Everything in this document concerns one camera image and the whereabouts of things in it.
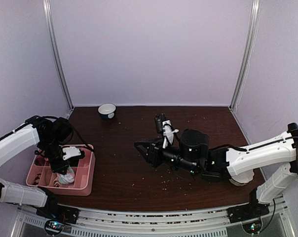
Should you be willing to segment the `pink sock with teal patches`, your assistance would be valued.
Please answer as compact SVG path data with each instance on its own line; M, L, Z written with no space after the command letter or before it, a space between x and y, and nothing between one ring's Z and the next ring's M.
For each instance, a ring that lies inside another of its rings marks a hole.
M68 185L68 184L72 184L74 181L75 181L75 172L69 166L66 174L57 173L57 177L54 180L54 184L57 184L59 186L60 185Z

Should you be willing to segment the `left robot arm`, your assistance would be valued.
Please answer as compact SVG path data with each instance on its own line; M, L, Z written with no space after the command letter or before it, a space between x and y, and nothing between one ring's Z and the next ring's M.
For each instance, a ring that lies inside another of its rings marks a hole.
M66 176L71 160L84 158L85 152L78 146L67 146L65 140L76 129L63 117L33 116L20 126L0 137L0 169L31 147L36 155L48 159L53 173ZM29 205L43 209L51 219L62 215L57 198L44 187L29 187L0 178L0 203Z

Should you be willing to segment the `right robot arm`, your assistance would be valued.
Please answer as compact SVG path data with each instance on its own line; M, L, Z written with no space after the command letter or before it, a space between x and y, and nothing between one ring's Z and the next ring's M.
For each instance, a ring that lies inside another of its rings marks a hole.
M256 217L263 205L272 202L298 178L297 123L288 124L286 131L263 142L244 147L224 144L210 148L207 134L186 129L178 136L178 129L165 114L156 115L154 121L162 137L134 143L144 160L154 168L164 163L210 182L227 179L236 186L243 186L253 180L254 169L281 164L265 183L251 192L250 203L244 207L244 214L249 218Z

